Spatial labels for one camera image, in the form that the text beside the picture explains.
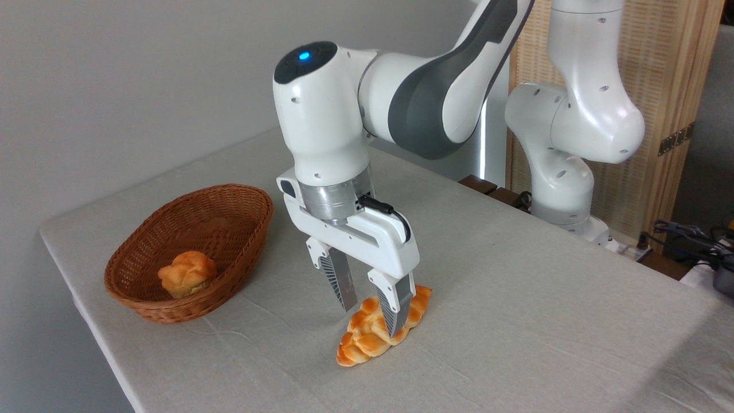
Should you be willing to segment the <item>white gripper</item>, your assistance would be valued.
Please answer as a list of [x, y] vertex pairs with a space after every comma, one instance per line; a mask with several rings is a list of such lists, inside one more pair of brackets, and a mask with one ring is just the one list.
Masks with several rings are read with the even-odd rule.
[[368, 277], [376, 287], [389, 337], [395, 337], [406, 323], [415, 296], [411, 271], [420, 260], [415, 238], [405, 241], [401, 220], [372, 208], [364, 208], [339, 224], [312, 216], [304, 208], [291, 168], [278, 176], [277, 183], [292, 222], [310, 236], [306, 245], [314, 267], [327, 277], [344, 311], [357, 303], [347, 255], [374, 267]]

